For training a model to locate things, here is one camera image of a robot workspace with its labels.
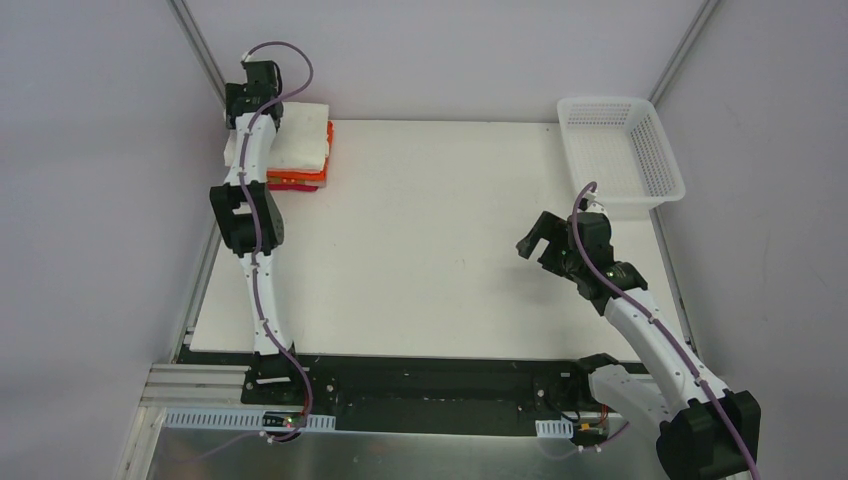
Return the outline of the cream white t shirt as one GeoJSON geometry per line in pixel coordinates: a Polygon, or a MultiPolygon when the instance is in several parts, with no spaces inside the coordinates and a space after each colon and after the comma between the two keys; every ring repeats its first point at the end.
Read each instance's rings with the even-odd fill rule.
{"type": "Polygon", "coordinates": [[[316,133],[318,143],[318,161],[324,158],[324,134],[329,120],[329,106],[317,103],[284,102],[281,104],[283,115],[275,121],[269,115],[257,112],[244,114],[236,119],[236,129],[232,130],[224,149],[225,165],[234,171],[240,165],[248,169],[260,161],[268,170],[272,165],[272,145],[286,134],[298,137],[316,133]]]}

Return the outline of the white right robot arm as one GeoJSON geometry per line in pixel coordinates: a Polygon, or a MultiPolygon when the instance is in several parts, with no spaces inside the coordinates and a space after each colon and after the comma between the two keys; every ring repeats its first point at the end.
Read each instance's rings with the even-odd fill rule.
{"type": "Polygon", "coordinates": [[[670,330],[644,277],[615,259],[611,237],[602,212],[577,211],[563,219],[544,211],[516,245],[518,255],[529,258],[546,241],[541,267],[576,285],[654,381],[648,387],[622,365],[595,357],[588,372],[569,380],[569,400],[583,410],[601,403],[621,414],[653,443],[671,479],[744,472],[756,478],[759,403],[748,391],[732,391],[670,330]]]}

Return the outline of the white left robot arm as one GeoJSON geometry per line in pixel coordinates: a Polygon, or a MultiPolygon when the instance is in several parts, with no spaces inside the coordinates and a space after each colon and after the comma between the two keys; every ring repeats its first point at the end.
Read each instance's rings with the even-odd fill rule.
{"type": "Polygon", "coordinates": [[[247,282],[253,354],[245,388],[267,390],[281,404],[297,402],[305,378],[293,365],[294,340],[282,312],[275,253],[284,220],[268,185],[270,150],[283,117],[282,74],[270,60],[244,60],[246,81],[225,85],[225,120],[234,134],[234,159],[209,197],[225,246],[238,257],[247,282]]]}

